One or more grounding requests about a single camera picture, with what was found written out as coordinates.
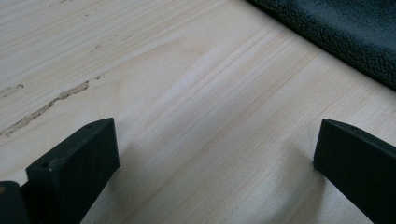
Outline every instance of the black clamp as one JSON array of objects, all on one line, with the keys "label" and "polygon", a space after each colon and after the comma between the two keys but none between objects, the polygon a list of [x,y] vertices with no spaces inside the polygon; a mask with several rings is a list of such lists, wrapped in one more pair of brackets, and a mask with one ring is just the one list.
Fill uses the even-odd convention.
[{"label": "black clamp", "polygon": [[314,167],[374,223],[396,223],[396,147],[354,126],[324,119]]},{"label": "black clamp", "polygon": [[119,167],[114,119],[87,124],[29,165],[21,188],[0,182],[0,223],[79,223]]}]

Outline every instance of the small hole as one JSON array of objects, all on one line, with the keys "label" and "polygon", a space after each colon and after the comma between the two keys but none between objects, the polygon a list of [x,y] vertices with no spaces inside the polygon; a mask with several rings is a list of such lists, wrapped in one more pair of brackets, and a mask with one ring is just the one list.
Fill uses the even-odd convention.
[{"label": "small hole", "polygon": [[43,168],[49,168],[50,163],[49,162],[44,162],[43,164],[41,164],[41,167]]}]

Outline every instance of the clamp jaw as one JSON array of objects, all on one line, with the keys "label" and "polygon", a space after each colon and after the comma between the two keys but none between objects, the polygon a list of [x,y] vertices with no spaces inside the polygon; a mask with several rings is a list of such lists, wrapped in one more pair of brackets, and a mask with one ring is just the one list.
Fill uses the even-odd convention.
[{"label": "clamp jaw", "polygon": [[324,119],[314,167],[374,223],[396,223],[396,147],[349,124]]},{"label": "clamp jaw", "polygon": [[119,167],[114,119],[87,124],[29,165],[21,188],[0,182],[0,223],[79,223]]}]

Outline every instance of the wood crack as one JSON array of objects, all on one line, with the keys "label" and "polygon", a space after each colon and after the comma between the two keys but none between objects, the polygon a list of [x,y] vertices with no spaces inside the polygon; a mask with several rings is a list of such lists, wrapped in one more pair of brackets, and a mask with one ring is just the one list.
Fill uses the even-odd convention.
[{"label": "wood crack", "polygon": [[1,96],[1,98],[7,97],[7,96],[19,91],[22,88],[23,88],[22,84],[15,86],[15,87],[7,87],[5,90],[0,91],[0,96]]},{"label": "wood crack", "polygon": [[58,97],[55,99],[51,100],[49,103],[38,109],[32,114],[29,114],[25,117],[23,117],[21,120],[16,122],[15,124],[9,126],[8,128],[4,129],[3,131],[0,132],[0,135],[6,135],[7,137],[10,137],[13,133],[15,133],[18,129],[25,127],[28,125],[32,120],[36,119],[37,117],[43,115],[47,110],[49,110],[57,101],[61,101],[66,99],[67,97],[78,94],[79,92],[85,91],[88,89],[90,81],[86,81],[82,83],[81,85],[70,89],[68,91],[64,91],[61,94],[59,94]]}]

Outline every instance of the wooden table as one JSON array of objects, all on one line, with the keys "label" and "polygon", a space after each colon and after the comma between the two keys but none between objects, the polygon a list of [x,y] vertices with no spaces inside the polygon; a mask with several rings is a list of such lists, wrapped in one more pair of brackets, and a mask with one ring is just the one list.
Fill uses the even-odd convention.
[{"label": "wooden table", "polygon": [[312,166],[322,119],[396,145],[396,94],[242,0],[0,3],[0,179],[113,117],[83,223],[370,223]]}]

